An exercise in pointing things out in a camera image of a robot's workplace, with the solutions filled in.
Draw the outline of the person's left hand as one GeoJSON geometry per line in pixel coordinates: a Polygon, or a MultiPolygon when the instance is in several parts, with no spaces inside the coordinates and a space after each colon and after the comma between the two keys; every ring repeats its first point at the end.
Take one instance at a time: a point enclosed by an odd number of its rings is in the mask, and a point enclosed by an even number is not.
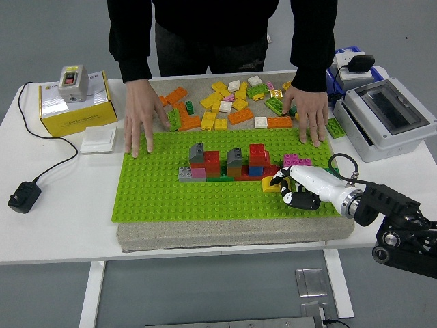
{"type": "Polygon", "coordinates": [[[325,140],[328,124],[328,96],[326,92],[306,92],[290,86],[283,97],[282,114],[290,111],[295,102],[299,116],[300,142],[305,144],[309,133],[312,144],[318,147],[325,140]]]}

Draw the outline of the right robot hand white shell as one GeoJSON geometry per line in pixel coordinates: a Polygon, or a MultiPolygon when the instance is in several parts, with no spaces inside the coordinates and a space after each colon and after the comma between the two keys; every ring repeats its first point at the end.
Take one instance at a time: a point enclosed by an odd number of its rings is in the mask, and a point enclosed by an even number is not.
{"type": "Polygon", "coordinates": [[[330,202],[344,217],[352,218],[350,207],[363,194],[320,167],[293,165],[281,168],[270,181],[279,184],[283,201],[292,208],[317,210],[330,202]]]}

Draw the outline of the person's right hand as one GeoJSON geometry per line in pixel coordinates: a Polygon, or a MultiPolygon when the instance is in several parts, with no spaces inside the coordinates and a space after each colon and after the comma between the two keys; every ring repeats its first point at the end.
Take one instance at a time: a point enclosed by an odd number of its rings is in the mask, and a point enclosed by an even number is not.
{"type": "Polygon", "coordinates": [[[160,98],[147,79],[129,81],[125,85],[124,147],[125,153],[137,158],[140,148],[141,128],[143,128],[145,135],[147,151],[151,153],[153,150],[154,114],[158,116],[165,128],[169,128],[170,123],[160,98]]]}

